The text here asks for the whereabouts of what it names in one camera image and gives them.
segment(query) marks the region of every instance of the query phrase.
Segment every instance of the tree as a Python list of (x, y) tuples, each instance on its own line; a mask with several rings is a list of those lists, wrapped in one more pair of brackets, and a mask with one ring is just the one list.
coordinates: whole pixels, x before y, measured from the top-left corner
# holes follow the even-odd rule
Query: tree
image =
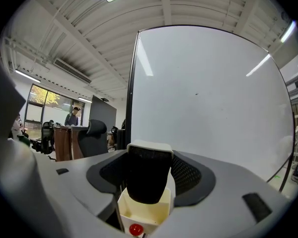
[(55, 103), (58, 104), (57, 100), (60, 99), (59, 95), (56, 93), (52, 93), (49, 92), (48, 95), (47, 94), (47, 90), (38, 87), (36, 85), (32, 86), (31, 89), (31, 93), (30, 93), (30, 101), (39, 103), (39, 104), (51, 104), (51, 103)]

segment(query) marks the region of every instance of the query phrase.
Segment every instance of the wooden podium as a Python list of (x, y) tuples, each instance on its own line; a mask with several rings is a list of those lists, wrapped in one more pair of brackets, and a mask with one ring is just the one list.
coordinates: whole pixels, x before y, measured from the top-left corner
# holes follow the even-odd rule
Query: wooden podium
[(78, 144), (78, 132), (87, 127), (57, 126), (54, 131), (56, 161), (69, 161), (84, 158)]

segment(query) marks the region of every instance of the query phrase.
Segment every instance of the red button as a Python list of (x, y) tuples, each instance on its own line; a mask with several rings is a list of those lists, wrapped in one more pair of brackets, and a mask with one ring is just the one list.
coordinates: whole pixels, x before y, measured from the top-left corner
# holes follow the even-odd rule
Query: red button
[(139, 224), (132, 224), (129, 227), (129, 232), (133, 235), (133, 236), (139, 236), (144, 232), (144, 228), (139, 225)]

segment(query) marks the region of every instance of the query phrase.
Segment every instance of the air conditioner vent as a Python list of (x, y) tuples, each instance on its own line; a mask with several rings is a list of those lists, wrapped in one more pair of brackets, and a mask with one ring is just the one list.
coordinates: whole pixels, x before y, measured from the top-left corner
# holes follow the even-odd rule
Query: air conditioner vent
[(72, 66), (70, 66), (69, 64), (67, 64), (59, 58), (56, 58), (53, 64), (87, 84), (91, 82), (91, 80), (87, 76), (85, 76), (83, 73), (79, 72), (77, 69), (73, 68)]

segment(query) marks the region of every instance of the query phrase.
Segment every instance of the ceiling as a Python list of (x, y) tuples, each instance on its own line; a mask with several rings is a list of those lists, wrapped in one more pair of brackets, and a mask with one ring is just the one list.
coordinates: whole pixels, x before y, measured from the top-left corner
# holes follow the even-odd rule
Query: ceiling
[[(290, 24), (271, 0), (28, 0), (7, 25), (0, 42), (3, 64), (24, 69), (43, 84), (72, 96), (127, 96), (129, 71), (139, 30), (194, 24), (240, 35), (271, 54)], [(87, 77), (75, 84), (53, 73), (60, 58)]]

